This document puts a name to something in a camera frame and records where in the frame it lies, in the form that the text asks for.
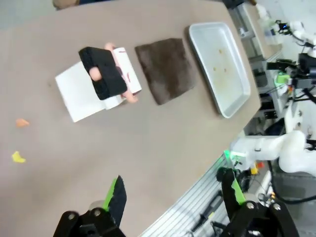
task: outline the bolt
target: bolt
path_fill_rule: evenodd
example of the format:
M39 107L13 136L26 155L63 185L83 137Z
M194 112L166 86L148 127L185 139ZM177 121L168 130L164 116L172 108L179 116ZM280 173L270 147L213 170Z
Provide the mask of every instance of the bolt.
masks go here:
M95 216L99 216L100 214L101 214L101 212L100 212L99 210L95 210L95 211L94 211L94 215L95 215Z
M68 216L68 219L69 219L69 220L72 220L72 219L74 219L74 217L75 217L74 214L70 214L70 215Z
M249 209L254 209L254 208L255 208L255 206L254 206L251 202L247 203L246 206L247 206Z
M280 205L279 204L273 204L273 208L275 209L275 210L277 210L277 211L280 211L281 210L281 207L280 207Z

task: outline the workbench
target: workbench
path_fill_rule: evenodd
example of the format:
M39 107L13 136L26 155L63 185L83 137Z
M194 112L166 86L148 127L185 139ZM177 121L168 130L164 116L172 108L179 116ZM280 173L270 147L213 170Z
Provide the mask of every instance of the workbench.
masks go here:
M223 118L198 69L185 29L225 22L246 68L251 96ZM196 86L158 106L134 47L183 38ZM139 102L73 123L55 76L85 46L127 50L141 83ZM52 236L63 212L83 214L121 175L127 204L121 229L137 236L220 157L260 107L250 64L225 6L204 0L118 0L77 6L0 32L1 221L3 236ZM30 125L17 128L15 120ZM25 163L14 163L19 151Z

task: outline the silver baking tray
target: silver baking tray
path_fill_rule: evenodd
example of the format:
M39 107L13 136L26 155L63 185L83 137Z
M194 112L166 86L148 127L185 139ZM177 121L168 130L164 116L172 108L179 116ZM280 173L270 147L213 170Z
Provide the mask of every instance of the silver baking tray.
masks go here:
M189 27L196 56L219 112L231 118L250 97L250 84L229 27L222 22Z

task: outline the folded towel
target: folded towel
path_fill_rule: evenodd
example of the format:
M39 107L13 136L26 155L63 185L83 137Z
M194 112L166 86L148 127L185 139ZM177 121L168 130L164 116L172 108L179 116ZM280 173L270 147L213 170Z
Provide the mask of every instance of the folded towel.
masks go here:
M149 88L162 105L194 87L182 39L165 39L135 47Z

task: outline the white book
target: white book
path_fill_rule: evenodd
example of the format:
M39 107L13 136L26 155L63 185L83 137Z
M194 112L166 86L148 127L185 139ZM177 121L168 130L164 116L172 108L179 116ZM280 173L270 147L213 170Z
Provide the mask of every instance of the white book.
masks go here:
M114 57L121 68L130 91L133 94L139 92L142 88L125 49L116 48ZM84 119L103 109L114 108L125 100L121 95L99 100L91 77L81 61L56 76L56 82L73 122Z

